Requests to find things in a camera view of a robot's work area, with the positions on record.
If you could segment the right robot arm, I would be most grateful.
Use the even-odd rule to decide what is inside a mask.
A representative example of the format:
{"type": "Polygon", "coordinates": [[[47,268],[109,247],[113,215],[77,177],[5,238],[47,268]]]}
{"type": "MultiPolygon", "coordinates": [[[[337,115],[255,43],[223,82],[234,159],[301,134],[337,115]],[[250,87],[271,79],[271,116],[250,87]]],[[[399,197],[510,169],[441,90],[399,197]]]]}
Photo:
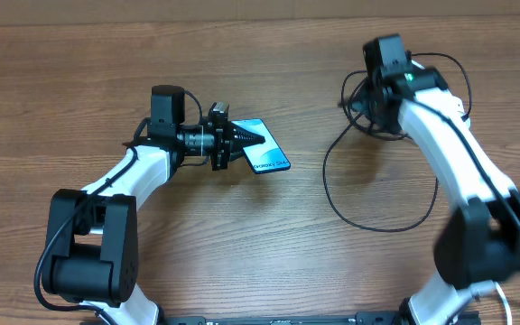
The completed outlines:
{"type": "Polygon", "coordinates": [[[377,131],[418,145],[451,211],[433,249],[435,273],[392,322],[465,322],[472,301],[520,272],[520,190],[482,150],[440,72],[416,63],[399,35],[365,43],[363,56],[367,76],[348,99],[350,109],[377,131]]]}

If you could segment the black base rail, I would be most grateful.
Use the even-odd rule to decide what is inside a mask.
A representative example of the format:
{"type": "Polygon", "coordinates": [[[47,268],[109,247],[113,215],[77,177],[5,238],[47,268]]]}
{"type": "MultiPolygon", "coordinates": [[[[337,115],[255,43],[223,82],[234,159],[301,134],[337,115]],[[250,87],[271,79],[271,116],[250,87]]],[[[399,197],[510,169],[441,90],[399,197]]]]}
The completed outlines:
{"type": "Polygon", "coordinates": [[[162,325],[398,325],[410,324],[398,311],[361,311],[355,315],[286,316],[206,319],[203,316],[165,317],[162,325]]]}

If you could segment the white power strip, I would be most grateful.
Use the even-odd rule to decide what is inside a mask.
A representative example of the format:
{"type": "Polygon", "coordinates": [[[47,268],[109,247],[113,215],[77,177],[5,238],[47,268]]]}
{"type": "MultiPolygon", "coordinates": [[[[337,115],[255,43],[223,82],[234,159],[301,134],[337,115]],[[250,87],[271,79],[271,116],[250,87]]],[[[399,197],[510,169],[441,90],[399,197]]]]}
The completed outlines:
{"type": "Polygon", "coordinates": [[[463,125],[467,128],[471,127],[470,117],[468,116],[468,112],[465,110],[462,100],[459,97],[453,98],[455,101],[457,113],[462,121],[463,125]]]}

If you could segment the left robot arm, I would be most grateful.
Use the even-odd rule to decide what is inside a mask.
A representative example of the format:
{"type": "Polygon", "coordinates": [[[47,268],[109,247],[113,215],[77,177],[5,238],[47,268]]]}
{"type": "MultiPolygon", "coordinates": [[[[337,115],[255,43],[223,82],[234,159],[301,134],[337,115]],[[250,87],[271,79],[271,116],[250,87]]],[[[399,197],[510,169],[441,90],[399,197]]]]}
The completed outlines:
{"type": "Polygon", "coordinates": [[[228,118],[216,102],[185,125],[190,92],[173,85],[152,88],[151,114],[125,143],[124,158],[80,190],[51,198],[45,248],[33,290],[51,311],[92,311],[106,324],[162,324],[163,310],[139,287],[137,211],[164,185],[187,156],[201,156],[213,170],[263,144],[265,137],[228,118]]]}

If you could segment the blue screen smartphone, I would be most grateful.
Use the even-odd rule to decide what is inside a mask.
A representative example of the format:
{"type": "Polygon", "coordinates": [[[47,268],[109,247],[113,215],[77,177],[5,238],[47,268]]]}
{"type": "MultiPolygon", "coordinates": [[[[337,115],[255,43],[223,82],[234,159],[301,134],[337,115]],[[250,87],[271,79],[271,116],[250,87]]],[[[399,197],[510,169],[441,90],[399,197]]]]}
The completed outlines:
{"type": "Polygon", "coordinates": [[[282,148],[275,141],[262,119],[236,120],[234,124],[248,132],[261,135],[265,139],[262,144],[244,148],[244,155],[255,174],[280,172],[291,168],[282,148]]]}

